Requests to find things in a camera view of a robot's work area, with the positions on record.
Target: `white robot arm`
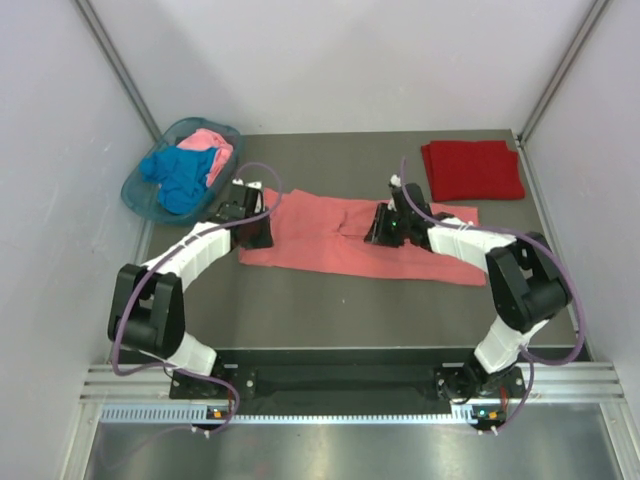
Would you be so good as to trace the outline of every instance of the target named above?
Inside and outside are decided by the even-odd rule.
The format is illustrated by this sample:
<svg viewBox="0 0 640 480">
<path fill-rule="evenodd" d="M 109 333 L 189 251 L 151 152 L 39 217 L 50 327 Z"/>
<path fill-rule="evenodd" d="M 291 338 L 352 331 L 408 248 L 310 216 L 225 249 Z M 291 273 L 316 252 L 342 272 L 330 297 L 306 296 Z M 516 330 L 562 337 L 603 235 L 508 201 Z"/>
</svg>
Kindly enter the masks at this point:
<svg viewBox="0 0 640 480">
<path fill-rule="evenodd" d="M 122 345 L 159 358 L 176 368 L 210 375 L 216 352 L 186 332 L 183 292 L 209 265 L 236 246 L 249 249 L 273 246 L 268 217 L 228 229 L 219 228 L 230 221 L 249 219 L 263 210 L 262 184 L 244 185 L 241 180 L 234 180 L 229 199 L 222 203 L 215 215 L 197 223 L 162 255 L 143 265 L 122 267 L 109 317 L 107 333 L 111 341 L 116 337 L 133 289 L 148 270 L 161 263 L 136 301 L 125 326 Z M 165 262 L 167 255 L 174 250 L 177 253 Z"/>
<path fill-rule="evenodd" d="M 366 242 L 398 247 L 407 239 L 425 250 L 469 263 L 489 276 L 498 315 L 465 363 L 462 380 L 472 386 L 473 393 L 484 391 L 508 373 L 520 349 L 571 302 L 568 286 L 553 263 L 528 243 L 512 235 L 469 230 L 469 224 L 446 213 L 434 215 L 420 187 L 407 185 L 411 199 L 424 213 L 453 228 L 429 223 L 409 206 L 397 176 L 391 177 L 389 187 L 392 198 L 378 205 Z M 548 247 L 541 234 L 528 236 Z"/>
</svg>

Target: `pink towel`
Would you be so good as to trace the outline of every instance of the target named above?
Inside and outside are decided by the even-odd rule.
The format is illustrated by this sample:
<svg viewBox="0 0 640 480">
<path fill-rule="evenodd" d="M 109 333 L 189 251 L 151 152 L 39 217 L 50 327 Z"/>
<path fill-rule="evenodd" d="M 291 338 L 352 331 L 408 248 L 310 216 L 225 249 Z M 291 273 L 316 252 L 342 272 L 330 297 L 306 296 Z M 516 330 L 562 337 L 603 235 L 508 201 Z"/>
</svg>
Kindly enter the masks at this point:
<svg viewBox="0 0 640 480">
<path fill-rule="evenodd" d="M 208 150 L 211 147 L 218 149 L 213 159 L 213 165 L 207 175 L 207 187 L 213 185 L 213 181 L 227 164 L 233 153 L 233 146 L 222 138 L 222 135 L 206 128 L 197 129 L 192 135 L 178 144 L 184 150 Z"/>
<path fill-rule="evenodd" d="M 265 190 L 272 205 L 277 193 Z M 246 265 L 283 267 L 371 278 L 439 280 L 460 285 L 484 285 L 485 275 L 452 257 L 437 255 L 407 242 L 400 248 L 364 243 L 378 202 L 319 197 L 301 190 L 285 194 L 271 216 L 274 247 L 241 250 Z M 478 210 L 432 204 L 434 213 L 446 211 L 478 223 Z"/>
</svg>

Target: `laundry basket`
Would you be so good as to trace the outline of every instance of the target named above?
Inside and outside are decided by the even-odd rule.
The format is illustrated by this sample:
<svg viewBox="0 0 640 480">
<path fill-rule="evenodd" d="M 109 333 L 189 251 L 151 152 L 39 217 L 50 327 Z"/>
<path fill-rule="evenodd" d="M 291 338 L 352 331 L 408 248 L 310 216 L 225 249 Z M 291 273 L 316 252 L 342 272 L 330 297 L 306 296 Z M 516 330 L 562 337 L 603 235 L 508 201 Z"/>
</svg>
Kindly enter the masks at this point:
<svg viewBox="0 0 640 480">
<path fill-rule="evenodd" d="M 220 125 L 204 118 L 185 118 L 174 123 L 145 157 L 154 152 L 164 150 L 171 145 L 177 145 L 198 128 L 206 128 L 219 133 L 233 146 L 231 158 L 229 158 L 229 161 L 213 184 L 207 189 L 198 205 L 190 212 L 181 215 L 167 211 L 157 200 L 159 186 L 151 182 L 145 182 L 138 168 L 139 165 L 137 165 L 124 182 L 120 192 L 122 200 L 131 210 L 141 217 L 167 225 L 193 225 L 200 220 L 200 214 L 215 200 L 218 192 L 229 180 L 238 165 L 238 156 L 244 144 L 244 139 L 240 132 L 235 128 Z"/>
</svg>

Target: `white wall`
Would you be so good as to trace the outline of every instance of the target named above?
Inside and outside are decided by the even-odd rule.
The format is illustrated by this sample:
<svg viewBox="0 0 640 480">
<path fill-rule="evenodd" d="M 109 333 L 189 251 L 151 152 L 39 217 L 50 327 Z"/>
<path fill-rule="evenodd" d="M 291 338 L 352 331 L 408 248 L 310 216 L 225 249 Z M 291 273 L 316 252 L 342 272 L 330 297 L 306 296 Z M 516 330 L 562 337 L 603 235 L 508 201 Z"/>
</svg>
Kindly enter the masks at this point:
<svg viewBox="0 0 640 480">
<path fill-rule="evenodd" d="M 161 127 L 522 127 L 591 0 L 94 0 Z"/>
<path fill-rule="evenodd" d="M 68 0 L 0 16 L 0 477 L 51 479 L 140 221 L 150 138 Z"/>
<path fill-rule="evenodd" d="M 640 424 L 640 2 L 617 0 L 535 131 L 531 155 L 596 351 Z"/>
</svg>

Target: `red towel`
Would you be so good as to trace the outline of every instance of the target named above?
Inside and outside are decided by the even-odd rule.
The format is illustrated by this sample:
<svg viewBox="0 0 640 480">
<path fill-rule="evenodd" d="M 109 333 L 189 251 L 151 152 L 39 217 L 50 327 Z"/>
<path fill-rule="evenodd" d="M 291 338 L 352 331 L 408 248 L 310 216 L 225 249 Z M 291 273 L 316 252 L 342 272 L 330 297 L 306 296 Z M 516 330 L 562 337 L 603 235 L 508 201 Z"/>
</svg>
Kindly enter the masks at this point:
<svg viewBox="0 0 640 480">
<path fill-rule="evenodd" d="M 434 141 L 421 147 L 434 202 L 518 200 L 518 154 L 504 141 Z"/>
<path fill-rule="evenodd" d="M 277 197 L 265 190 L 265 203 Z M 322 273 L 370 278 L 439 280 L 460 285 L 484 285 L 485 275 L 455 258 L 437 255 L 407 242 L 400 248 L 364 243 L 378 202 L 319 197 L 301 190 L 285 194 L 271 216 L 275 245 L 259 250 L 241 250 L 246 265 L 283 267 Z M 478 223 L 478 210 L 471 207 L 433 206 L 464 221 Z"/>
</svg>

